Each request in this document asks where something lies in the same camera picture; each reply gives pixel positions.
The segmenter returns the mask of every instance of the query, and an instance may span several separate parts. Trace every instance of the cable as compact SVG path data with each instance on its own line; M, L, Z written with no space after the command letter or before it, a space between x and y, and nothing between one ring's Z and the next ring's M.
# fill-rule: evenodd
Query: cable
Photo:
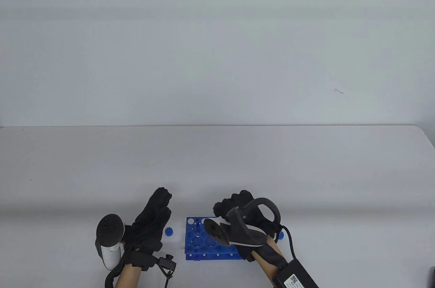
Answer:
M286 226L281 225L281 230L279 231L279 233L277 234L277 238L279 237L279 234L281 233L281 231L284 229L289 237L289 244L290 244L290 252L292 252L292 257L294 260L296 260L296 255L295 255L295 251L293 249L293 241L292 241L292 235L290 235L290 231L287 229Z
M172 278L173 273L174 273L174 271L169 271L167 274L165 274L166 283L164 284L164 288L168 288L169 279Z
M104 288L113 288L113 280L121 274L122 270L124 269L124 265L124 260L120 260L118 265L109 272L104 282Z

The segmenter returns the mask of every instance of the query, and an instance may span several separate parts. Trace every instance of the forearm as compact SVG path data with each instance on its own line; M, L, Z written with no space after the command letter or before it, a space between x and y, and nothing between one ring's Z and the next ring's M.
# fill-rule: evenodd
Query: forearm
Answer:
M133 267L131 264L125 265L115 288L136 288L141 271L141 268Z
M271 246L275 251L277 251L280 255L282 255L281 251L279 250L278 246L272 239L272 237L267 238L267 244ZM260 265L261 269L263 269L266 276L269 278L269 280L272 282L272 278L278 274L278 268L272 264L267 263L265 260L263 260L262 257L260 257L256 252L252 252L252 256L255 258L255 260Z

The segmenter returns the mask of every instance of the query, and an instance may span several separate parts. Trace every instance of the black strap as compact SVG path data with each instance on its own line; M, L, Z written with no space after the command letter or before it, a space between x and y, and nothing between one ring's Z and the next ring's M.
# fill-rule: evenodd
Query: black strap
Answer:
M149 268L152 268L159 262L159 259L140 251L132 251L130 252L129 262L131 262L134 267L142 268L142 271L148 271Z
M276 266L280 270L284 269L288 264L285 258L268 244L257 247L254 251L267 263Z

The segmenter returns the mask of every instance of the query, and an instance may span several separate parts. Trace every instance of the black glove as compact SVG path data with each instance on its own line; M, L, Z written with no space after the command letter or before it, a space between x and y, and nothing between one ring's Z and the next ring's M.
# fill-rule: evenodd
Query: black glove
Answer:
M157 262L152 254L162 248L163 229L171 216L168 208L171 198L172 194L166 188L157 188L133 224L125 226L121 240L124 243L124 254L119 264L107 276L106 288L113 287L113 279L121 274L124 265L132 264L147 271Z
M247 190L242 190L239 194L231 195L231 198L225 198L224 200L222 200L222 202L217 202L213 207L213 213L216 217L222 217L226 221L229 221L227 218L228 211L236 206L245 206L253 199L254 198L250 192L248 192ZM276 224L268 220L261 213L258 207L255 207L249 212L249 214L246 215L245 223L262 229L267 235L271 236L272 238L281 230ZM256 248L236 245L236 248L239 255L244 260L248 260L249 262L255 260L251 253L252 251L256 251L261 257L263 257L264 260L271 264L275 265L275 263L278 262L277 264L279 265L279 267L287 264L284 258L280 256L275 257L276 252L269 245L264 245Z

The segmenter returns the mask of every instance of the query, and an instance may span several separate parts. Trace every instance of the white table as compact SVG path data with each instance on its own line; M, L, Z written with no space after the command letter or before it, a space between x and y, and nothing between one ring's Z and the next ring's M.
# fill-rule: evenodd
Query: white table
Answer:
M165 186L171 288L271 286L254 263L184 260L185 217L243 188L278 205L320 287L425 287L434 179L434 149L414 126L1 128L0 283L102 287L96 224L111 212L131 223ZM163 279L153 268L140 287Z

